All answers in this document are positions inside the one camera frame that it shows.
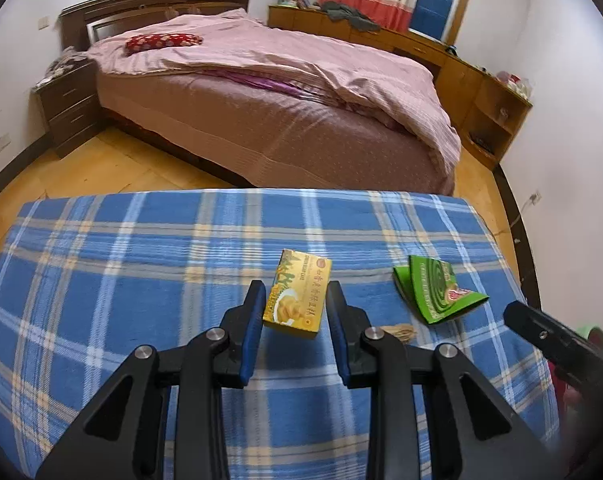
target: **blue plaid cloth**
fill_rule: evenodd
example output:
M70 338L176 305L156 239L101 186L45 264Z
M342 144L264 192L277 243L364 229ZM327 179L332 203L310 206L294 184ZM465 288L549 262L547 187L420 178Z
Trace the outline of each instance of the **blue plaid cloth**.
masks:
M554 443L559 423L547 363L504 326L504 308L523 300L521 290L466 202L398 192L229 189L24 206L0 256L0 444L9 458L34 476L135 347L172 348L218 325L227 308L242 303L251 280L272 283L283 248L331 258L331 279L371 323L412 322L414 344L458 345L534 433ZM426 326L393 284L392 267L408 254L452 263L459 285L490 301ZM310 341L264 329L248 387L223 392L232 478L364 478L369 402L368 390L341 384L326 319ZM419 391L416 404L428 478Z

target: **pink bedspread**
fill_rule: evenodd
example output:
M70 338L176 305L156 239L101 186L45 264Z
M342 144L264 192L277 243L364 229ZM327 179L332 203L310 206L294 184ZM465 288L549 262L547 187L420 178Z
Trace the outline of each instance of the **pink bedspread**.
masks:
M126 54L136 34L186 32L203 44ZM206 69L246 71L387 115L432 149L440 170L450 176L461 143L441 108L432 75L419 63L367 46L265 27L243 9L217 16L187 14L102 40L88 55L113 76L149 76Z

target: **metal screw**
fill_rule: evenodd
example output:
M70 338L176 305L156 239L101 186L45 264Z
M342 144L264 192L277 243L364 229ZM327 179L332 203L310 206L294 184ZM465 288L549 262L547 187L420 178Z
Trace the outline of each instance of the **metal screw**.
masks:
M222 328L211 328L206 332L206 337L211 341L221 341L226 335L226 331Z
M451 359L457 355L457 347L446 343L439 347L439 353L444 357Z
M137 359L148 359L152 355L152 346L141 345L135 349L135 357Z
M383 337L384 332L383 329L379 328L378 326L370 326L363 331L363 335L366 336L368 339L377 341Z

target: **window frame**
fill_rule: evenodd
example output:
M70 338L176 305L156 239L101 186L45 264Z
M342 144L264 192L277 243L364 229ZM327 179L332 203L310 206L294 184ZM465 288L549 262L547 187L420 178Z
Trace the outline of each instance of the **window frame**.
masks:
M461 22L463 21L464 15L466 15L466 9L468 7L468 2L469 2L469 0L458 0L457 1L457 7L454 11L454 15L453 15L451 24L450 24L450 26L446 25L448 32L445 33L445 29L444 29L445 34L444 34L444 37L441 38L441 40L437 40L436 38L428 36L427 34L424 34L423 32L420 32L418 30L413 30L410 27L408 27L408 33L418 35L419 37L424 38L424 40L432 41L434 44L437 44L439 46L441 46L442 44L443 45L455 44L455 41L457 40L457 35L459 34L459 29L461 28Z

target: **green packet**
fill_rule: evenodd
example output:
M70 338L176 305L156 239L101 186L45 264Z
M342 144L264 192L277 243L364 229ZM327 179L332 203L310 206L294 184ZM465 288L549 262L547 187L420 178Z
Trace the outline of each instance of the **green packet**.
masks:
M486 294L457 286L453 266L447 262L411 255L406 267L395 267L393 276L407 303L415 305L428 324L484 303Z

